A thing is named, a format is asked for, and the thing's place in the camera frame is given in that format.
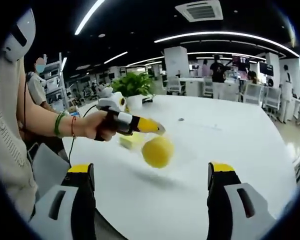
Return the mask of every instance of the yellow ball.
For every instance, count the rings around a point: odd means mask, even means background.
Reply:
[[[142,155],[146,163],[153,168],[164,168],[174,153],[174,145],[165,137],[157,136],[145,143]]]

